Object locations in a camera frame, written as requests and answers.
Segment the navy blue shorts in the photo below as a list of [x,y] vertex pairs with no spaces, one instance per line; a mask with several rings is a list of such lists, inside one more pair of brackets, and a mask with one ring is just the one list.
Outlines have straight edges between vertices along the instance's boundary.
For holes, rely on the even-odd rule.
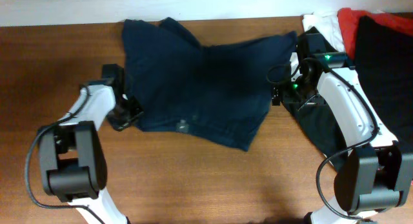
[[125,95],[143,109],[143,132],[180,132],[248,150],[296,49],[289,32],[203,46],[172,18],[158,25],[127,19],[122,40]]

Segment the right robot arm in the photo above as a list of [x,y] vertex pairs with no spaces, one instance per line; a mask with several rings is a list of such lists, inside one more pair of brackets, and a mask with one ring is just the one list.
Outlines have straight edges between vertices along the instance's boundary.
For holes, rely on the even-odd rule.
[[346,147],[324,159],[316,172],[323,196],[323,167],[342,155],[348,158],[334,178],[334,197],[309,212],[305,223],[371,223],[371,217],[403,206],[412,180],[412,151],[381,121],[345,52],[328,51],[320,33],[300,35],[286,65],[289,75],[272,81],[273,105],[328,106]]

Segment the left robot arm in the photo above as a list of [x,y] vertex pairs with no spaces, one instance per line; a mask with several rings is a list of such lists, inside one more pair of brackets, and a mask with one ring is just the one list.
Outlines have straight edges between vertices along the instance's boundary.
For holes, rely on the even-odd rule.
[[143,115],[134,98],[125,94],[125,71],[103,65],[101,78],[79,89],[79,97],[58,121],[39,129],[42,186],[61,202],[59,209],[76,209],[87,223],[130,220],[116,207],[106,187],[108,169],[98,130],[104,121],[121,132]]

